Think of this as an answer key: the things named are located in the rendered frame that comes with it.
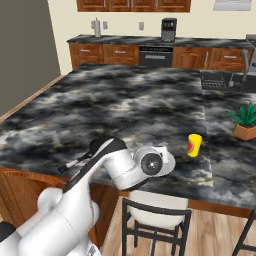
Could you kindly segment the wooden island base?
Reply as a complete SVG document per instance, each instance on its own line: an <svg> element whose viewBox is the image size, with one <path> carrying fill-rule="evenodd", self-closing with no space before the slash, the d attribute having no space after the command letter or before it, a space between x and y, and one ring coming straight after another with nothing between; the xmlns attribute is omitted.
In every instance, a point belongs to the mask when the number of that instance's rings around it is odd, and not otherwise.
<svg viewBox="0 0 256 256"><path fill-rule="evenodd" d="M48 187L62 188L67 177L0 167L0 214L16 228L37 211L37 198ZM100 217L89 231L89 238L98 247L104 243L106 233L119 196L127 196L129 190L118 191L109 185L93 184L92 199L99 205Z"/></svg>

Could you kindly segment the silver extractor hood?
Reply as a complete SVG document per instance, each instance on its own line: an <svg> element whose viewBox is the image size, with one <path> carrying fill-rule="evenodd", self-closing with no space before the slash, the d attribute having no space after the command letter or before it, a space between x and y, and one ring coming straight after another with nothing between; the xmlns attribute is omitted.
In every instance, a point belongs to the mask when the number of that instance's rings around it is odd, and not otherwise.
<svg viewBox="0 0 256 256"><path fill-rule="evenodd" d="M215 0L214 11L250 11L252 0Z"/></svg>

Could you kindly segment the yellow cup with red label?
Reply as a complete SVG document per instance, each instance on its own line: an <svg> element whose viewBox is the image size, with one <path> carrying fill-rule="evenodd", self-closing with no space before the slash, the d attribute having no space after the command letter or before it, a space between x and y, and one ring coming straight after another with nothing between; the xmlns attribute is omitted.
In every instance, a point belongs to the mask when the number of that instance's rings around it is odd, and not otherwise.
<svg viewBox="0 0 256 256"><path fill-rule="evenodd" d="M202 136L199 134L190 134L188 136L188 151L190 157L197 157L202 143Z"/></svg>

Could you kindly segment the grey round plate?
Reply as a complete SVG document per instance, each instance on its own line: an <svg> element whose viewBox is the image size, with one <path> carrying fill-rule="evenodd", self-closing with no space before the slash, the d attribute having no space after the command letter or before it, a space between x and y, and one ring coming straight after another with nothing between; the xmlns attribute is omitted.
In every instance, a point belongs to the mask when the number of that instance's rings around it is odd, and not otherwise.
<svg viewBox="0 0 256 256"><path fill-rule="evenodd" d="M166 151L163 154L163 173L168 175L174 170L175 166L176 160L174 156L169 151Z"/></svg>

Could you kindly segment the black coffee machine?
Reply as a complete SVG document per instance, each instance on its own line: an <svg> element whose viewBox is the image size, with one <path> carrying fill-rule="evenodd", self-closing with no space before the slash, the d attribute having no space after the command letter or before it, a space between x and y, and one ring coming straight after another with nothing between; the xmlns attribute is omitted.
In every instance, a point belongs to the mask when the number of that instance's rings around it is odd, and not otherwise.
<svg viewBox="0 0 256 256"><path fill-rule="evenodd" d="M176 18L164 18L161 23L161 39L166 42L174 42L176 37L176 28Z"/></svg>

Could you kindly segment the dark sink basin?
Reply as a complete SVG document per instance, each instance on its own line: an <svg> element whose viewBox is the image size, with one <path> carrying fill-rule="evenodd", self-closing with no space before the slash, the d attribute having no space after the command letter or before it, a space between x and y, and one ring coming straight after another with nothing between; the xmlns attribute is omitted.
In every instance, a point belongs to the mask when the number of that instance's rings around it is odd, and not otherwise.
<svg viewBox="0 0 256 256"><path fill-rule="evenodd" d="M234 86L229 87L229 81L233 73ZM201 71L201 84L203 90L231 91L256 93L256 75L248 75L243 91L240 91L242 73L226 71Z"/></svg>

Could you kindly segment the black dishwasher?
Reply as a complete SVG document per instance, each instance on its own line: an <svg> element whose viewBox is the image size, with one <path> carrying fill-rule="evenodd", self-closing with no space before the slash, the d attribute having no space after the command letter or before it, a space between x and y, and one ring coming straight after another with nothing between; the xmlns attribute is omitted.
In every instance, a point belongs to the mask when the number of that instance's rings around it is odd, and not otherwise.
<svg viewBox="0 0 256 256"><path fill-rule="evenodd" d="M172 55L172 47L140 46L139 65L149 67L171 67Z"/></svg>

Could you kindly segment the grey hob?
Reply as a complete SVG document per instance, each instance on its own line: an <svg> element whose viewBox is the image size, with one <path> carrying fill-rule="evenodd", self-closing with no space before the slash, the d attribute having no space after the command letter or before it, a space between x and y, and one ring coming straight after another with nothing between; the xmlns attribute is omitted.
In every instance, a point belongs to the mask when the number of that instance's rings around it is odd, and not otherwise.
<svg viewBox="0 0 256 256"><path fill-rule="evenodd" d="M246 40L256 49L256 34L247 34Z"/></svg>

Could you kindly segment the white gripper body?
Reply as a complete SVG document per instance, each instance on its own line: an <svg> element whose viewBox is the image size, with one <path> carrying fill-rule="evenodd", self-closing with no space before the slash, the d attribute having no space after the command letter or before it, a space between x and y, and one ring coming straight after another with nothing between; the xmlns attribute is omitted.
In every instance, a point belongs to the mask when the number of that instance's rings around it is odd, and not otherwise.
<svg viewBox="0 0 256 256"><path fill-rule="evenodd" d="M156 147L156 150L159 152L163 159L168 158L168 150L165 146Z"/></svg>

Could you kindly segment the green plant in brown pot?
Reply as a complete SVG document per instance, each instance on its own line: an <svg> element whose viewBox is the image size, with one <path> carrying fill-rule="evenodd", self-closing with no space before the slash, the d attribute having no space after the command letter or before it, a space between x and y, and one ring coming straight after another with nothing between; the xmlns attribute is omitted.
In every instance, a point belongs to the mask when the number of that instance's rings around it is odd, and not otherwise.
<svg viewBox="0 0 256 256"><path fill-rule="evenodd" d="M228 111L228 114L235 122L235 137L244 141L256 138L256 104L250 102L247 108L240 106L235 113Z"/></svg>

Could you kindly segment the wooden lower cupboard run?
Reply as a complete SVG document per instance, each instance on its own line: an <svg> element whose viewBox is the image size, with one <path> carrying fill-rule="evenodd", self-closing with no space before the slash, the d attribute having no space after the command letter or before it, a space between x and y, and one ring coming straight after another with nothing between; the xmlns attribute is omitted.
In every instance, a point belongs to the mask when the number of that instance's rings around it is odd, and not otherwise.
<svg viewBox="0 0 256 256"><path fill-rule="evenodd" d="M244 71L239 48L178 47L173 49L172 67L219 71Z"/></svg>
<svg viewBox="0 0 256 256"><path fill-rule="evenodd" d="M84 63L139 65L139 46L132 44L70 43L72 68Z"/></svg>

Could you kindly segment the black stool frame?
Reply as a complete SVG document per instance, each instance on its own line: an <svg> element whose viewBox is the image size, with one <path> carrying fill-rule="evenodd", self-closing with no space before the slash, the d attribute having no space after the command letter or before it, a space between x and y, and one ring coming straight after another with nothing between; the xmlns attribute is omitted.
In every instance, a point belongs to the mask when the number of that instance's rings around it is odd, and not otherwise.
<svg viewBox="0 0 256 256"><path fill-rule="evenodd" d="M237 244L236 244L236 246L233 250L232 256L237 256L240 250L256 252L256 246L246 245L244 243L245 238L246 238L246 236L247 236L255 218L256 218L256 210L252 210L249 217L248 217L248 220L245 224L245 227L244 227L244 229L243 229L243 231L242 231L242 233L239 237L239 240L238 240L238 242L237 242Z"/></svg>

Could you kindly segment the wooden wall cupboard run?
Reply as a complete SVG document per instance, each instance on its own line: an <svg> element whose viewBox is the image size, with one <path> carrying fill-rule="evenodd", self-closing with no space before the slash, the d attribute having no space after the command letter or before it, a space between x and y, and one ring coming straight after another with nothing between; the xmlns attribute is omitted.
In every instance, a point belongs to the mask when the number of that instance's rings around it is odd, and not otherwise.
<svg viewBox="0 0 256 256"><path fill-rule="evenodd" d="M191 0L76 0L79 12L189 12Z"/></svg>

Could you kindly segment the black stool with white seat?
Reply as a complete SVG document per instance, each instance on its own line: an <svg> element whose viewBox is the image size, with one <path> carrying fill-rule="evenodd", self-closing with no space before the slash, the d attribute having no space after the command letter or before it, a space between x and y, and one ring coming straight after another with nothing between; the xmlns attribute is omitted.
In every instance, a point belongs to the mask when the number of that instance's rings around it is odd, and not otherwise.
<svg viewBox="0 0 256 256"><path fill-rule="evenodd" d="M127 254L127 236L152 240L150 256L154 256L157 241L172 245L171 256L179 246L179 256L184 256L192 211L188 200L175 196L145 191L132 191L122 199L122 256Z"/></svg>

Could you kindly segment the grey sink tap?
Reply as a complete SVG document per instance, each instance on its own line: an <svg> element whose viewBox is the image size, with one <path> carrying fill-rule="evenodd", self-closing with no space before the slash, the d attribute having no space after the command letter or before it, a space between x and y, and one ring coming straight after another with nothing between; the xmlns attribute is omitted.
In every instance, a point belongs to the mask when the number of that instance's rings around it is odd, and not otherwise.
<svg viewBox="0 0 256 256"><path fill-rule="evenodd" d="M246 85L246 79L248 75L248 70L249 70L249 58L248 58L248 50L243 49L240 53L240 56L244 59L244 71L243 71L243 76L241 80L241 88L240 91L243 91Z"/></svg>

